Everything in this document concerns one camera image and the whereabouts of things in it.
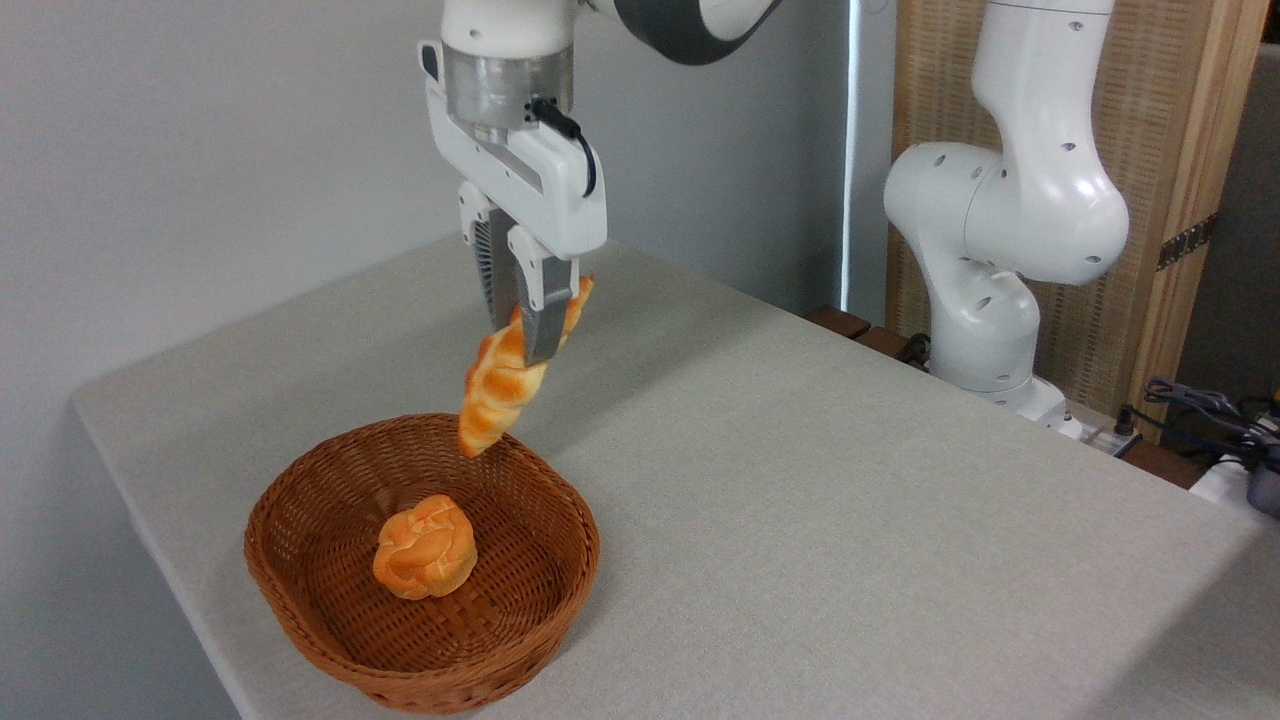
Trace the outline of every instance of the basket rim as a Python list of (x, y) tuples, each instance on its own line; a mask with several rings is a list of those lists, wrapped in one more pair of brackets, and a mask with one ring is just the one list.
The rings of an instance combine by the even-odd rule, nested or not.
[[(297, 459), (294, 459), (288, 468), (284, 469), (271, 484), (268, 486), (266, 491), (259, 497), (257, 502), (253, 505), (253, 510), (250, 512), (248, 527), (244, 530), (244, 555), (250, 564), (251, 575), (260, 585), (261, 589), (270, 589), (270, 596), (266, 596), (268, 605), (271, 612), (275, 615), (278, 621), (287, 620), (292, 632), (285, 634), (296, 644), (302, 642), (310, 652), (314, 652), (319, 659), (323, 659), (329, 665), (330, 670), (343, 671), (356, 678), (378, 678), (378, 679), (403, 679), (403, 680), (431, 680), (439, 679), (445, 680), (458, 674), (474, 674), (476, 670), (484, 670), (489, 665), (498, 665), (498, 660), (511, 657), (513, 653), (525, 656), (529, 651), (541, 646), (548, 638), (554, 638), (556, 635), (563, 635), (564, 630), (556, 626), (556, 620), (564, 615), (575, 616), (581, 606), (586, 602), (591, 584), (594, 583), (596, 570), (599, 568), (600, 556), (600, 542), (599, 532), (595, 527), (595, 518), (591, 514), (590, 507), (586, 501), (577, 492), (573, 486), (564, 480), (559, 473), (550, 468), (545, 460), (538, 456), (534, 451), (529, 450), (524, 443), (511, 437), (509, 434), (503, 434), (503, 437), (494, 443), (494, 447), (502, 447), (508, 452), (513, 452), (525, 461), (532, 462), (540, 475), (550, 483), (550, 486), (563, 496), (573, 506), (577, 512), (579, 523), (576, 527), (582, 532), (584, 546), (586, 548), (586, 561), (584, 562), (580, 571), (567, 583), (567, 589), (564, 598), (556, 606), (556, 609), (541, 621), (539, 621), (529, 632), (520, 635), (517, 639), (511, 641), (504, 644), (499, 644), (495, 648), (477, 653), (475, 656), (467, 657), (460, 662), (449, 665), (448, 667), (434, 669), (434, 670), (420, 670), (420, 671), (404, 671), (404, 670), (384, 670), (379, 667), (372, 667), (344, 657), (339, 653), (333, 652), (328, 646), (319, 642), (316, 634), (311, 632), (302, 621), (302, 619), (288, 607), (284, 606), (288, 596), (284, 593), (284, 584), (282, 583), (278, 573), (266, 561), (265, 557), (265, 523), (262, 518), (268, 510), (268, 503), (274, 496), (283, 492), (291, 486), (288, 480), (296, 478), (298, 469), (305, 465), (307, 459), (332, 445), (344, 442), (348, 437), (355, 434), (369, 433), (375, 429), (387, 429), (403, 424), (416, 424), (424, 421), (456, 421), (457, 415), (452, 413), (422, 413), (422, 414), (408, 414), (399, 415), (396, 418), (388, 418), (384, 420), (378, 420), (361, 425), (358, 428), (352, 428), (347, 432), (337, 434), (334, 437), (326, 438), (316, 443), (311, 450), (307, 450)], [(316, 657), (308, 656), (308, 660), (315, 662)]]

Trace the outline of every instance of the brown wicker basket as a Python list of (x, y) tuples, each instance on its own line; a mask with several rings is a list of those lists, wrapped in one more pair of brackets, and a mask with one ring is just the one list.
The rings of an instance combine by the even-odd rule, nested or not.
[[(471, 519), (479, 561), (440, 598), (374, 579), (378, 532), (435, 493)], [(456, 415), (407, 415), (321, 442), (266, 489), (244, 557), (316, 667), (397, 710), (449, 714), (506, 697), (559, 648), (599, 564), (581, 496), (509, 436), (477, 459)]]

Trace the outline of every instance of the gray tabletop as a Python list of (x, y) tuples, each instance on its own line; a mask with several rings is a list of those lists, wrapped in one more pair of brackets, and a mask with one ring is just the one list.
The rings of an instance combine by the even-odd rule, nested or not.
[[(1280, 534), (617, 243), (589, 269), (513, 434), (600, 573), (476, 717), (1280, 716)], [(241, 538), (321, 439), (456, 411), (486, 332), (440, 243), (76, 395), (244, 717), (404, 717), (294, 651)]]

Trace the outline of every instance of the bread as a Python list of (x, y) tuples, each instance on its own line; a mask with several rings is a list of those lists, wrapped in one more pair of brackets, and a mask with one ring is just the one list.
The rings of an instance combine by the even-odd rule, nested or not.
[[(577, 297), (568, 301), (564, 311), (561, 347), (577, 325), (582, 304), (594, 286), (594, 278), (579, 278)], [(476, 457), (498, 442), (502, 433), (516, 424), (525, 405), (538, 395), (545, 374), (547, 363), (525, 366), (525, 329), (517, 307), (507, 327), (484, 338), (476, 361), (467, 372), (458, 418), (458, 446), (462, 455)]]
[(447, 596), (475, 566), (471, 521), (447, 495), (392, 515), (378, 534), (374, 578), (404, 600)]

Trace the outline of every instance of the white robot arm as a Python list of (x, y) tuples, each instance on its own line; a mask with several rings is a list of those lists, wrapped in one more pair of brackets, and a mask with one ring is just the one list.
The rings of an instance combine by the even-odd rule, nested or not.
[(1092, 99), (1114, 0), (987, 5), (973, 68), (1004, 154), (910, 147), (884, 188), (929, 291), (931, 372), (1061, 428), (1061, 392), (1032, 374), (1039, 307), (1021, 278), (1085, 284), (1124, 250), (1129, 211), (1093, 141)]
[(781, 0), (445, 0), (421, 46), (436, 146), (466, 178), (462, 231), (494, 327), (518, 306), (525, 361), (559, 345), (577, 259), (608, 233), (600, 158), (570, 119), (573, 26), (600, 12), (682, 64), (736, 50)]

